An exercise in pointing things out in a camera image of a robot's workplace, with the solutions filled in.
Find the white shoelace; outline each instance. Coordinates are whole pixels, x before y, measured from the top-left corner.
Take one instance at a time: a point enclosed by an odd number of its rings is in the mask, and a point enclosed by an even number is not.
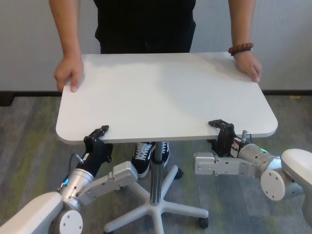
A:
[[[165,151],[166,151],[166,145],[167,145],[167,142],[164,141],[164,144],[163,144],[163,147],[162,147],[162,153],[164,154]]]
[[[148,151],[152,147],[152,144],[146,144],[146,143],[138,143],[138,146],[136,148],[136,159],[139,160],[145,160],[148,154]]]

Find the white plastic base leg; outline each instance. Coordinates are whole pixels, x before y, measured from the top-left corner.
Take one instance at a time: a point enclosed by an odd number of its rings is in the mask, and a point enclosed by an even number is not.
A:
[[[154,230],[156,234],[164,234],[164,229],[161,220],[162,213],[174,213],[178,215],[207,218],[208,211],[205,209],[180,205],[165,201],[163,199],[172,181],[174,180],[177,171],[178,167],[173,166],[173,168],[169,171],[168,175],[164,179],[161,187],[161,201],[158,206],[153,206],[150,204],[150,194],[145,189],[143,189],[139,184],[134,183],[132,185],[129,185],[129,188],[144,201],[144,204],[122,215],[121,217],[107,223],[104,226],[104,231],[106,233],[112,232],[145,215],[150,215],[153,218]]]

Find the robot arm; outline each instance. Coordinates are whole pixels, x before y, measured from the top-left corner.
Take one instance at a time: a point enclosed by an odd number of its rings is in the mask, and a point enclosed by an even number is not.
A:
[[[73,155],[79,164],[66,176],[58,192],[34,198],[0,227],[0,234],[80,234],[83,228],[81,205],[87,206],[112,190],[136,182],[137,171],[129,161],[94,180],[101,164],[111,162],[113,145],[99,139],[107,131],[108,126],[102,126],[86,136],[83,158]]]
[[[243,131],[242,138],[239,138],[232,124],[214,120],[209,125],[220,128],[218,139],[210,141],[218,156],[195,153],[196,174],[259,178],[264,194],[274,201],[305,194],[302,211],[306,222],[312,226],[311,153],[295,149],[285,151],[282,157],[273,156],[252,142],[247,142],[247,131]]]

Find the bracelet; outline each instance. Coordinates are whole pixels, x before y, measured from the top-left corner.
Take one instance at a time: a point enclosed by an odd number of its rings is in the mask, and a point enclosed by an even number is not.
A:
[[[245,49],[241,49],[241,50],[238,50],[238,51],[235,51],[233,53],[231,53],[231,56],[234,56],[240,52],[244,52],[244,51],[251,51],[252,49],[251,48],[245,48]]]
[[[253,43],[244,43],[240,45],[236,45],[231,47],[228,52],[231,54],[231,56],[234,56],[237,53],[243,52],[243,51],[250,51],[251,48],[253,48]]]

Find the human hand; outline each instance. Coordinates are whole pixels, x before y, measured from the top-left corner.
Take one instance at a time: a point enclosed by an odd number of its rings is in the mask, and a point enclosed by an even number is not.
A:
[[[234,55],[234,59],[238,68],[247,73],[247,75],[254,81],[259,82],[261,79],[262,66],[259,60],[252,54],[251,51],[244,51]]]
[[[83,74],[83,63],[81,56],[66,56],[59,63],[54,72],[58,90],[63,91],[66,82],[71,78],[70,90],[75,92],[79,87]]]

